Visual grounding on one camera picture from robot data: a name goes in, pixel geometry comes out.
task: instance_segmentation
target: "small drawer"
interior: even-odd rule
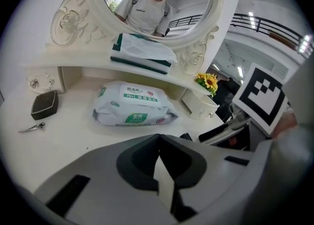
[[[30,90],[42,94],[56,90],[64,93],[60,67],[28,68],[26,71],[27,86]]]
[[[203,120],[212,117],[217,111],[219,105],[212,101],[207,95],[201,95],[194,91],[187,90],[182,101],[190,110],[190,118],[195,120]]]

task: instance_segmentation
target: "ceiling light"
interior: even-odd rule
[[[239,71],[239,75],[243,78],[242,68],[238,66],[237,69]]]
[[[219,69],[215,64],[213,64],[213,66],[214,66],[218,71],[220,71],[220,69]]]

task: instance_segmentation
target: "artificial flower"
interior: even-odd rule
[[[206,84],[207,88],[212,88],[212,89],[218,88],[217,79],[214,76],[207,75],[207,76],[205,76],[204,80],[205,80],[205,84]]]
[[[200,78],[200,79],[203,79],[203,78],[206,76],[206,74],[196,74],[196,75],[197,75],[197,77]]]

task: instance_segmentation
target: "vanity table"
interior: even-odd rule
[[[23,64],[26,81],[5,99],[0,108],[1,157],[12,180],[32,193],[52,174],[93,149],[149,134],[198,135],[223,124],[218,116],[193,120],[181,98],[188,90],[209,95],[197,84],[195,74],[206,70],[206,56],[219,32],[219,19],[232,18],[225,0],[209,0],[201,20],[182,36],[160,38],[143,34],[116,18],[104,0],[64,0],[53,17],[51,41],[45,53]],[[169,74],[110,60],[112,45],[120,33],[137,33],[170,47],[177,56]],[[92,103],[100,86],[123,80],[163,89],[179,118],[167,125],[102,126],[92,119]],[[57,90],[55,115],[34,121],[30,111],[38,93]],[[44,130],[18,131],[45,122]]]

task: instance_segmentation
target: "table surface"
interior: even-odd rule
[[[192,120],[178,101],[173,104],[179,118],[167,125],[103,126],[92,119],[92,103],[100,86],[108,80],[83,77],[65,94],[59,95],[58,112],[35,121],[31,107],[36,93],[26,84],[18,86],[0,107],[0,151],[12,180],[32,193],[52,174],[83,154],[138,136],[155,133],[181,136],[189,133],[194,142],[198,135],[223,124],[218,116]],[[18,133],[45,122],[45,130]]]

